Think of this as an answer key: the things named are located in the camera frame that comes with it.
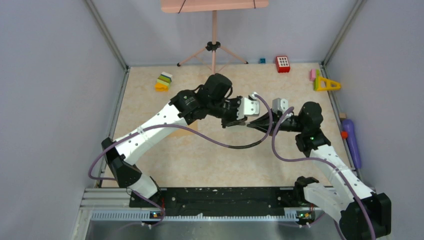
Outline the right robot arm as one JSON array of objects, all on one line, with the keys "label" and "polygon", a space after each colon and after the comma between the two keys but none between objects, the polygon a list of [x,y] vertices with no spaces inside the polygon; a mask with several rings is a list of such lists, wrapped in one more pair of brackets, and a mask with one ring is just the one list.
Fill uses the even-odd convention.
[{"label": "right robot arm", "polygon": [[299,206],[309,203],[321,208],[338,225],[346,240],[376,240],[391,234],[392,202],[385,193],[376,193],[364,184],[336,153],[321,130],[322,108],[317,102],[303,104],[298,115],[293,108],[278,107],[247,124],[262,132],[271,127],[271,148],[276,152],[280,131],[296,132],[297,148],[324,174],[335,192],[312,178],[298,178],[293,200]]}]

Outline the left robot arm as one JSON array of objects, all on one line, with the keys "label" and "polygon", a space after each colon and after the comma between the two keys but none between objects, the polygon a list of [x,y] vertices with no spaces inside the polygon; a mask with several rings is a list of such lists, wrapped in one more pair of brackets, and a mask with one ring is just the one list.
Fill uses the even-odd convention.
[{"label": "left robot arm", "polygon": [[160,188],[155,180],[143,173],[137,161],[149,149],[178,129],[188,129],[197,120],[212,116],[221,120],[223,128],[244,123],[259,112],[255,96],[231,97],[233,84],[226,76],[215,73],[195,89],[179,91],[152,118],[117,139],[110,137],[101,142],[102,153],[112,173],[111,180],[120,188],[129,188],[141,194],[149,207],[160,202]]}]

